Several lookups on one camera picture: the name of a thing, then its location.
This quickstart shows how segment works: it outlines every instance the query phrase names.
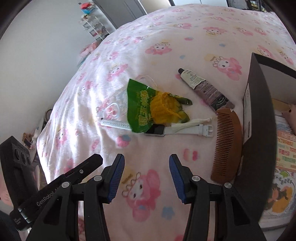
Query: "door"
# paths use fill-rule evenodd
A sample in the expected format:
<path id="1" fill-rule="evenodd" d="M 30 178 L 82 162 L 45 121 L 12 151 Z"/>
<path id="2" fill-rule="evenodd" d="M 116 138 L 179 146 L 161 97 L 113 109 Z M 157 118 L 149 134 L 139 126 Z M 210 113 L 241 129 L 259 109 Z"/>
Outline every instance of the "door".
<path id="1" fill-rule="evenodd" d="M 115 28 L 146 15 L 138 0 L 93 0 Z"/>

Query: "pink cloth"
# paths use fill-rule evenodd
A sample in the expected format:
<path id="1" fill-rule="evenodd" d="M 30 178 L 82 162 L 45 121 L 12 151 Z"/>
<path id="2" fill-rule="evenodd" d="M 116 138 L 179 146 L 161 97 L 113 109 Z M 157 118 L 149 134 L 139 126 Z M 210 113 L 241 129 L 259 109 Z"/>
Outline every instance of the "pink cloth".
<path id="1" fill-rule="evenodd" d="M 68 83 L 38 138 L 47 181 L 99 153 L 103 166 L 87 181 L 122 153 L 126 166 L 117 196 L 104 206 L 111 240 L 181 240 L 190 206 L 177 197 L 168 159 L 176 153 L 194 175 L 212 182 L 216 134 L 213 138 L 152 137 L 102 127 L 99 120 L 127 121 L 127 83 L 141 75 L 150 76 L 156 84 L 152 87 L 158 90 L 191 99 L 193 105 L 185 107 L 191 119 L 215 116 L 180 80 L 178 69 L 184 68 L 205 78 L 234 103 L 243 123 L 242 99 L 252 52 L 294 68 L 295 43 L 273 13 L 189 4 L 162 9 L 121 26 Z M 79 227 L 84 240 L 83 222 Z M 213 233 L 211 225 L 209 240 Z"/>

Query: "bed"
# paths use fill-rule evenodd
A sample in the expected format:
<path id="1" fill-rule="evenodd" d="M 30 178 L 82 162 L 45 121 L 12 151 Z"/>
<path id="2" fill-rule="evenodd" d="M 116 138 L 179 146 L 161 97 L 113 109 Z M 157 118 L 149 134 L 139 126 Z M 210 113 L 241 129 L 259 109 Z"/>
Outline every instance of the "bed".
<path id="1" fill-rule="evenodd" d="M 191 119 L 215 116 L 182 82 L 178 69 L 183 68 L 222 92 L 235 104 L 243 123 L 242 99 L 252 52 L 295 69 L 296 45 L 272 12 L 189 4 L 158 10 L 121 26 L 67 84 L 38 138 L 47 182 L 99 153 L 103 165 L 87 181 L 122 153 L 126 166 L 117 196 L 104 207 L 111 240 L 181 241 L 189 206 L 177 197 L 168 158 L 176 153 L 183 165 L 212 183 L 215 135 L 151 137 L 103 127 L 100 119 L 127 121 L 129 78 L 152 80 L 151 87 L 191 99 L 193 105 L 184 108 Z M 79 216 L 79 237 L 85 240 L 82 203 Z M 208 239 L 213 236 L 210 224 Z"/>

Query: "metal bolt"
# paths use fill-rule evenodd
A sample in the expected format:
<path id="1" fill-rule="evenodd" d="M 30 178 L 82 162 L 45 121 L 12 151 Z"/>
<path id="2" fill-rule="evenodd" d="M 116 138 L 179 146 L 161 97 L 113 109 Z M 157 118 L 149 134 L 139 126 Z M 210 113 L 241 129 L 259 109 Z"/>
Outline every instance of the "metal bolt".
<path id="1" fill-rule="evenodd" d="M 195 182 L 198 182 L 198 181 L 200 181 L 200 177 L 199 176 L 193 176 L 192 180 L 195 181 Z"/>
<path id="2" fill-rule="evenodd" d="M 94 177 L 94 180 L 95 180 L 96 182 L 98 182 L 98 181 L 100 181 L 100 180 L 102 180 L 102 179 L 103 179 L 103 178 L 102 178 L 102 176 L 100 176 L 100 175 Z"/>
<path id="3" fill-rule="evenodd" d="M 224 183 L 224 187 L 226 187 L 226 188 L 232 188 L 232 184 L 231 183 Z"/>
<path id="4" fill-rule="evenodd" d="M 70 183 L 69 182 L 62 183 L 62 188 L 67 188 L 69 186 L 70 186 Z"/>

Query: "brown wooden comb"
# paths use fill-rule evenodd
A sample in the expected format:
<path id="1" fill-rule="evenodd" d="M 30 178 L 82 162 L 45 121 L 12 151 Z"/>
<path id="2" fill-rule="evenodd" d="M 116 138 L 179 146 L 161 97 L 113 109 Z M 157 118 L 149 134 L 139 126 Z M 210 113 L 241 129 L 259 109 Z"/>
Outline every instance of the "brown wooden comb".
<path id="1" fill-rule="evenodd" d="M 242 153 L 242 129 L 231 109 L 218 109 L 217 141 L 211 179 L 224 184 L 236 175 Z"/>

